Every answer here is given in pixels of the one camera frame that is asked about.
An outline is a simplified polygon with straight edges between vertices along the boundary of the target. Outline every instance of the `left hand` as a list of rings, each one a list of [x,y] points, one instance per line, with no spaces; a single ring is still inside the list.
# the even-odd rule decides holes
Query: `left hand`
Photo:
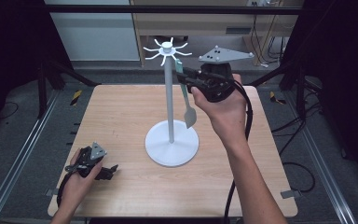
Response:
[[[71,159],[71,165],[75,164],[76,159],[80,154],[80,149],[77,150],[74,157]],[[61,206],[70,206],[74,212],[87,193],[90,191],[92,183],[98,173],[101,172],[103,163],[100,161],[92,168],[89,175],[82,177],[78,172],[71,175],[68,182],[66,182],[62,193]]]

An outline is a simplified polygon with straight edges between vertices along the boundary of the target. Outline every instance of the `white cabinet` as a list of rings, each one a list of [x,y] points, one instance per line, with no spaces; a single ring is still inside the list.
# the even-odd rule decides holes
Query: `white cabinet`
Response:
[[[128,0],[45,0],[58,5],[129,5]],[[139,61],[130,13],[51,13],[71,61]]]

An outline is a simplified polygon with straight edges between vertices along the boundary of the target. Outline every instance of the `wrist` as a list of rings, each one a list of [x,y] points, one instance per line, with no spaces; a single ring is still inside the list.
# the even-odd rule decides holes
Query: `wrist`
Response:
[[[51,224],[64,224],[70,223],[72,216],[74,215],[75,210],[65,206],[60,206],[60,208],[55,213]]]
[[[228,156],[247,156],[251,153],[244,134],[233,135],[225,139],[220,138]]]

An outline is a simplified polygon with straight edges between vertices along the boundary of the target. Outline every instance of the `wooden table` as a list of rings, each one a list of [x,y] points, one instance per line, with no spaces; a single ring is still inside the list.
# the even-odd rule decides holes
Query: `wooden table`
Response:
[[[254,109],[249,145],[261,174],[286,217],[297,213],[277,148],[257,91],[245,87]],[[77,217],[222,217],[232,182],[226,151],[205,113],[196,108],[200,146],[183,166],[168,168],[152,161],[145,151],[145,136],[155,124],[167,119],[164,85],[97,86],[79,127],[66,164],[80,147],[93,141],[107,151],[104,167],[118,164],[112,180],[95,181],[78,207]],[[184,120],[185,102],[179,86],[173,86],[174,119]],[[60,182],[65,175],[62,169]],[[48,213],[57,210],[53,197]],[[229,215],[241,217],[237,192]]]

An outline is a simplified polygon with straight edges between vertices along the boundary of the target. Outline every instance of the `white pole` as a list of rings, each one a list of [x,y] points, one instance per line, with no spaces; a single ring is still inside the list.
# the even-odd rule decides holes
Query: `white pole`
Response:
[[[173,103],[172,103],[172,59],[166,57],[164,64],[165,75],[165,91],[167,95],[167,112],[168,112],[168,133],[170,136],[170,143],[174,142],[173,138]]]

